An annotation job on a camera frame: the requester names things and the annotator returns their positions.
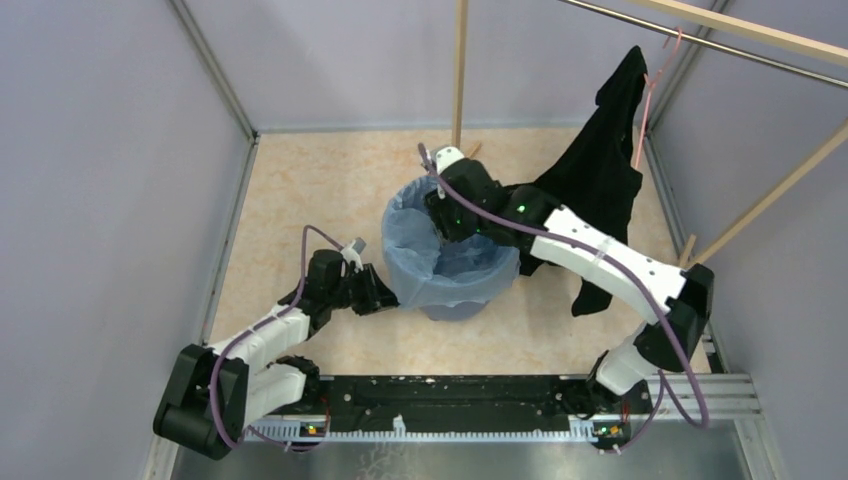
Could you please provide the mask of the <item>light blue trash bag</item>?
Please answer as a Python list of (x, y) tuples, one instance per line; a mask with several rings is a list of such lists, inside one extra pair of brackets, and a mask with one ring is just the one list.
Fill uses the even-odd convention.
[(392, 197), (381, 222), (382, 253), (390, 289), (404, 309), (490, 302), (519, 274), (519, 251), (474, 235), (448, 243), (439, 236), (425, 207), (437, 181), (419, 177)]

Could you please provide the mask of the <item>blue plastic trash bin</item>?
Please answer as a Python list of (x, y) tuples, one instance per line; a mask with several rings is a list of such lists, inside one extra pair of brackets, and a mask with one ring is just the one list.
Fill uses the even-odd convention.
[(490, 300), (463, 301), (452, 305), (426, 305), (419, 310), (432, 321), (464, 321), (482, 312), (490, 303)]

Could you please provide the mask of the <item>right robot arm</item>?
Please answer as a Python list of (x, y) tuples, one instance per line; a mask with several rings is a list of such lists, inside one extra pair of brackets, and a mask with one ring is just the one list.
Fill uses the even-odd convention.
[(602, 355), (586, 385), (589, 404), (612, 412), (632, 387), (658, 371), (692, 378), (691, 358), (712, 311), (715, 274), (644, 255), (605, 234), (532, 186), (508, 190), (481, 162), (455, 149), (422, 165), (438, 187), (426, 197), (449, 241), (481, 235), (499, 246), (565, 268), (630, 306), (641, 325)]

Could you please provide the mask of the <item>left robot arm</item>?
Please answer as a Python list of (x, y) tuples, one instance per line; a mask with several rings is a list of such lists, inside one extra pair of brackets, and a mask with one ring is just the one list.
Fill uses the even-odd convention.
[(367, 316), (398, 307), (396, 295), (353, 247), (319, 249), (302, 264), (293, 291), (251, 326), (177, 355), (154, 415), (155, 435), (220, 460), (253, 423), (284, 406), (319, 404), (320, 370), (289, 349), (315, 336), (333, 312)]

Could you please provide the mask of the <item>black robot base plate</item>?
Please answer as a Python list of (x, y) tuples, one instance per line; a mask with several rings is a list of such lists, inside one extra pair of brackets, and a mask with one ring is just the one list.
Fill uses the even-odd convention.
[(329, 420), (332, 433), (388, 432), (397, 418), (412, 433), (530, 433), (651, 408), (644, 381), (614, 397), (591, 389), (582, 376), (339, 375), (308, 384), (300, 402), (274, 413)]

